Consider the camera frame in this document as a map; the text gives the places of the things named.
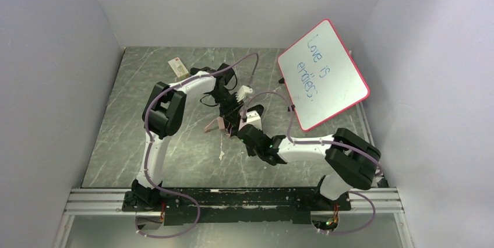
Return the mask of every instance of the whiteboard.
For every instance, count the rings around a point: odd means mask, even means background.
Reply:
[[[278,65],[304,131],[369,95],[369,87],[329,19],[285,50]]]

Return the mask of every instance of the white wall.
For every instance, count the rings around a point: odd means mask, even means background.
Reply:
[[[97,0],[0,6],[0,247],[51,247],[121,49]]]
[[[351,47],[377,0],[99,0],[121,45],[288,47],[330,18]]]
[[[417,248],[493,247],[494,0],[379,0],[352,54]]]

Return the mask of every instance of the marble surface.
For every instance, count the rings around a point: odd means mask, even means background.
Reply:
[[[123,56],[107,110],[84,177],[83,187],[130,187],[139,171],[144,151],[144,128],[141,114],[155,83],[175,81],[167,61],[180,57],[184,65],[217,68],[232,64],[251,52],[260,55],[252,83],[254,91],[275,90],[288,96],[276,63],[282,49],[265,48],[192,48],[128,47]],[[235,67],[239,85],[248,82],[254,59]],[[213,100],[206,98],[206,103]],[[289,114],[284,101],[273,94],[260,96],[256,103],[265,107],[263,130],[269,135],[285,134]],[[294,137],[316,137],[332,134],[346,127],[363,138],[360,106],[354,106],[309,132],[294,123]],[[204,133],[204,127],[218,116],[218,108],[199,101],[187,107],[179,132],[173,137],[165,159],[164,186],[180,187],[264,187],[315,186],[329,174],[327,164],[296,162],[271,166],[258,157],[248,157],[244,145],[219,130]]]

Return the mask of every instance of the cable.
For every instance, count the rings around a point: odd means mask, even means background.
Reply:
[[[259,54],[256,53],[256,56],[257,56],[256,64],[254,65],[254,68],[252,69],[252,73],[250,74],[249,83],[247,83],[247,87],[249,88],[252,88],[250,85],[252,84],[252,80],[254,79],[254,73],[256,72],[257,65],[259,63]]]
[[[293,125],[293,121],[294,121],[294,112],[293,112],[293,109],[292,109],[292,106],[290,104],[290,102],[288,102],[288,100],[283,97],[280,93],[278,92],[275,92],[275,91],[264,91],[264,92],[260,92],[260,93],[257,93],[255,95],[253,95],[249,101],[246,103],[246,105],[244,106],[244,111],[243,111],[243,115],[242,117],[244,118],[247,114],[247,107],[249,106],[249,104],[252,102],[252,100],[254,98],[256,98],[257,96],[260,96],[260,95],[263,95],[263,94],[275,94],[275,95],[278,95],[280,96],[286,103],[287,103],[287,106],[288,106],[288,109],[290,110],[290,113],[291,113],[291,117],[290,117],[290,124],[288,124],[288,129],[287,129],[287,139],[293,143],[293,144],[331,144],[331,145],[336,145],[336,146],[340,146],[340,147],[343,147],[343,148],[346,148],[346,149],[350,149],[362,156],[364,156],[365,158],[367,158],[368,160],[370,160],[373,164],[375,164],[377,166],[377,168],[379,169],[379,172],[376,174],[376,176],[380,175],[383,173],[382,171],[382,166],[381,164],[376,160],[374,159],[371,155],[367,154],[366,152],[360,150],[360,149],[357,149],[353,146],[350,146],[350,145],[347,145],[347,144],[344,144],[344,143],[341,143],[341,142],[336,142],[336,141],[331,141],[331,140],[321,140],[321,141],[318,141],[318,140],[294,140],[291,136],[290,136],[290,130],[292,129],[292,125]]]
[[[205,104],[205,103],[203,103],[203,101],[202,101],[202,100],[203,100],[205,97],[207,97],[207,96],[208,96],[208,95],[205,95],[204,97],[202,97],[202,98],[199,100],[199,102],[200,102],[201,104],[203,104],[203,105],[207,106],[207,107],[217,107],[217,106],[219,105],[219,104],[214,104],[214,105],[213,105],[213,104]]]
[[[376,218],[376,207],[374,206],[374,203],[372,202],[372,200],[370,200],[368,197],[366,197],[363,194],[360,194],[358,192],[354,192],[354,191],[348,191],[348,192],[351,193],[351,194],[356,194],[357,196],[361,196],[362,198],[364,198],[364,200],[368,201],[369,204],[370,204],[370,206],[372,207],[372,216],[367,221],[367,223],[359,226],[356,229],[349,229],[348,231],[342,231],[342,232],[329,232],[329,231],[326,231],[329,235],[347,235],[347,234],[350,234],[350,233],[361,231],[361,230],[367,228],[374,221],[374,218]]]
[[[196,219],[194,220],[194,223],[187,229],[181,231],[181,232],[178,232],[178,233],[175,233],[173,235],[164,235],[164,236],[161,236],[161,235],[148,235],[146,233],[144,233],[143,231],[141,231],[139,229],[139,226],[137,225],[137,219],[135,220],[135,227],[136,227],[136,233],[144,236],[144,237],[148,237],[148,238],[174,238],[176,236],[179,236],[179,235],[183,235],[184,233],[187,233],[189,232],[191,229],[193,229],[196,225],[197,225],[197,222],[199,221],[199,217],[200,217],[200,206],[199,206],[199,203],[197,202],[197,200],[195,200],[193,197],[191,196],[188,196],[186,194],[182,194],[182,193],[178,193],[178,192],[173,192],[173,191],[170,191],[170,190],[167,190],[167,189],[164,189],[162,187],[159,187],[158,185],[156,185],[152,180],[151,180],[151,177],[149,177],[149,174],[147,173],[147,164],[149,162],[149,154],[151,153],[151,148],[153,146],[153,143],[154,143],[154,138],[153,138],[153,135],[151,134],[151,131],[149,131],[149,113],[151,112],[151,108],[154,107],[156,105],[156,103],[158,102],[158,100],[166,95],[168,92],[170,92],[171,90],[175,89],[175,88],[179,88],[179,87],[182,87],[183,85],[186,85],[194,80],[197,80],[199,78],[202,78],[202,77],[211,77],[211,76],[217,76],[223,72],[226,72],[227,70],[233,68],[234,66],[236,66],[237,64],[239,64],[240,62],[244,61],[245,59],[251,57],[251,56],[256,56],[256,64],[254,66],[254,70],[252,71],[252,74],[254,73],[254,71],[256,70],[256,67],[257,67],[257,64],[259,63],[259,54],[258,53],[251,53],[243,58],[241,58],[240,60],[236,61],[233,65],[231,66],[227,66],[226,68],[224,69],[221,69],[221,70],[218,70],[216,72],[213,72],[211,74],[205,74],[205,75],[195,75],[195,76],[192,76],[192,77],[189,77],[187,79],[185,79],[184,81],[182,81],[181,83],[178,83],[174,86],[171,86],[169,88],[167,88],[166,90],[164,90],[163,92],[161,92],[158,96],[156,96],[156,98],[154,98],[152,100],[152,102],[149,104],[149,106],[147,107],[146,109],[146,114],[144,116],[144,129],[146,130],[146,133],[147,135],[149,136],[149,145],[147,146],[147,150],[146,150],[146,155],[144,156],[144,175],[146,177],[146,180],[153,186],[155,187],[156,189],[158,189],[159,191],[162,191],[164,193],[168,193],[168,194],[173,194],[175,196],[179,196],[179,197],[184,197],[190,201],[192,201],[195,206],[197,207],[197,217]]]

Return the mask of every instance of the metal frame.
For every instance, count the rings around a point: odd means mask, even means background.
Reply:
[[[125,192],[130,189],[72,189],[65,206],[66,215],[135,215],[159,216],[160,212],[123,212]],[[353,189],[369,197],[378,213],[403,213],[400,196],[396,188],[373,188],[367,191]],[[340,214],[372,212],[370,204],[354,194],[350,194],[351,211]],[[312,211],[312,215],[332,214],[331,211]]]

